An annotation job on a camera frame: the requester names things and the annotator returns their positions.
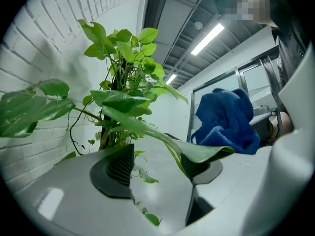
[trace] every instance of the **ceiling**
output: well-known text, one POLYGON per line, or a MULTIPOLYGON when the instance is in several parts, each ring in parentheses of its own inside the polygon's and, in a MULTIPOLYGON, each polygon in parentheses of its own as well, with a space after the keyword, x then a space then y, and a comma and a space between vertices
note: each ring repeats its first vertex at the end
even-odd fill
POLYGON ((230 21, 219 16, 214 0, 149 0, 144 26, 159 30, 152 58, 163 64, 166 80, 177 74, 171 82, 174 88, 263 28, 253 21, 230 21), (195 22, 201 22, 202 29, 196 29, 195 22), (191 51, 217 23, 225 29, 199 54, 192 55, 191 51))

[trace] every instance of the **ceiling light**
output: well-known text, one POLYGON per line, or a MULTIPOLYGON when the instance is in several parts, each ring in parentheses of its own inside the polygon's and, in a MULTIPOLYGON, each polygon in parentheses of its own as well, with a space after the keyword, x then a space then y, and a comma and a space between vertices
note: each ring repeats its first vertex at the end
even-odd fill
POLYGON ((209 42, 214 39, 222 30, 224 26, 218 23, 208 34, 204 37, 203 40, 193 49, 191 54, 197 55, 209 42))
POLYGON ((176 74, 173 74, 173 75, 171 76, 171 78, 169 78, 166 83, 167 83, 167 84, 170 84, 170 83, 172 82, 172 80, 175 79, 175 77, 176 77, 176 74))

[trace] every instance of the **potted plant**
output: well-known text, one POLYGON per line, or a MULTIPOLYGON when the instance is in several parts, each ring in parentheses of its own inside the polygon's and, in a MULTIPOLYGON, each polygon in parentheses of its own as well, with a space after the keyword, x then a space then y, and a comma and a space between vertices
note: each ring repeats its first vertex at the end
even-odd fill
MULTIPOLYGON (((163 81, 165 73, 162 66, 150 57, 156 49, 152 42, 157 36, 157 29, 145 28, 138 36, 132 35, 127 29, 106 34, 99 23, 90 22, 88 25, 84 20, 78 22, 92 42, 84 55, 99 60, 107 59, 110 63, 106 77, 98 82, 99 90, 91 90, 91 94, 83 98, 83 109, 77 108, 75 102, 68 98, 70 88, 59 79, 42 81, 25 90, 5 93, 0 101, 0 137, 26 137, 34 131, 40 120, 54 120, 70 111, 79 111, 77 121, 81 115, 86 115, 95 125, 101 126, 101 132, 95 135, 100 140, 99 149, 123 146, 145 135, 152 136, 165 143, 184 174, 181 153, 192 162, 201 163, 222 149, 233 152, 226 147, 198 146, 173 140, 154 125, 145 122, 144 116, 152 113, 150 104, 162 94, 170 92, 176 99, 189 103, 186 97, 163 81), (86 109, 92 103, 99 106, 98 114, 86 109)), ((77 121, 69 131, 76 152, 82 155, 71 133, 77 121)), ((89 143, 93 145, 95 140, 89 140, 89 143)), ((141 152, 136 151, 135 156, 140 156, 141 152)), ((63 160, 74 156, 73 152, 63 160)), ((155 182, 143 169, 138 169, 138 173, 146 182, 155 182)))

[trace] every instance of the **white wall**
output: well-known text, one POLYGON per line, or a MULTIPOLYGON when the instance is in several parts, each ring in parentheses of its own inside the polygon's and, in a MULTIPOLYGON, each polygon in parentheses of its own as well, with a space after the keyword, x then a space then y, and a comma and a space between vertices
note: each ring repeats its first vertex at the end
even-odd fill
POLYGON ((238 65, 241 65, 274 46, 275 42, 271 35, 271 28, 265 27, 182 85, 178 91, 187 96, 189 99, 189 106, 182 101, 173 101, 171 106, 172 125, 170 133, 175 137, 186 141, 189 125, 191 92, 194 88, 238 65))
MULTIPOLYGON (((69 97, 82 107, 82 99, 106 74, 106 62, 82 56, 91 42, 75 19, 96 21, 107 32, 142 29, 147 0, 28 0, 0 45, 0 97, 41 80, 60 78, 70 86, 69 97)), ((69 125, 77 117, 71 111, 69 125)), ((1 174, 12 192, 29 186, 66 154, 74 151, 67 132, 67 116, 40 122, 23 139, 0 139, 1 174)), ((88 139, 98 128, 81 118, 74 139, 89 152, 88 139)), ((98 149, 95 144, 91 151, 98 149)))

